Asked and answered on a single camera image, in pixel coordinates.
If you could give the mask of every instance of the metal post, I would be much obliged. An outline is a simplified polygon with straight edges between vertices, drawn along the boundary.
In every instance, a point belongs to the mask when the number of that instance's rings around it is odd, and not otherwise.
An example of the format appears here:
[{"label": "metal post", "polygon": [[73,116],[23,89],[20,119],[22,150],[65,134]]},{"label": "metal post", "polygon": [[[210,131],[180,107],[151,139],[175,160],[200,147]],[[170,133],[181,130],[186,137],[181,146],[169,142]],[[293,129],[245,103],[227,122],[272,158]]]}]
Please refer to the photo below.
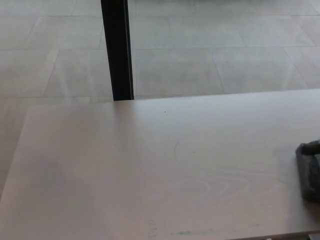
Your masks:
[{"label": "metal post", "polygon": [[128,0],[101,0],[114,101],[133,100]]}]

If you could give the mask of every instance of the tiled floor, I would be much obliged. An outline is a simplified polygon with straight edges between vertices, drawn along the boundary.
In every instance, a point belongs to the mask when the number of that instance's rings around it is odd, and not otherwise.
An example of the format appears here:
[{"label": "tiled floor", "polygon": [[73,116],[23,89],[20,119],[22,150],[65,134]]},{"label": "tiled floor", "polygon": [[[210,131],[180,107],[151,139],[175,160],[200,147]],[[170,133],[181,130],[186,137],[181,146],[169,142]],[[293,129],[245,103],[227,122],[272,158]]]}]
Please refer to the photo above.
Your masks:
[{"label": "tiled floor", "polygon": [[[100,0],[0,0],[0,196],[30,105],[112,100]],[[320,0],[128,0],[136,99],[320,88]]]}]

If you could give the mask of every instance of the white table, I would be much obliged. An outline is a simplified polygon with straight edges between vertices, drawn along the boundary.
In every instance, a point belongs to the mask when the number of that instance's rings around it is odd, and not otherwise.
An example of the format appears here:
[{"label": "white table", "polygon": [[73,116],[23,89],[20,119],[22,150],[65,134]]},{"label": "white table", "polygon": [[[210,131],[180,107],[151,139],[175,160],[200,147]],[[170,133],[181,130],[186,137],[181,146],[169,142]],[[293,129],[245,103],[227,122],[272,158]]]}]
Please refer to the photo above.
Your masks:
[{"label": "white table", "polygon": [[295,162],[320,90],[35,106],[1,240],[229,240],[320,232]]}]

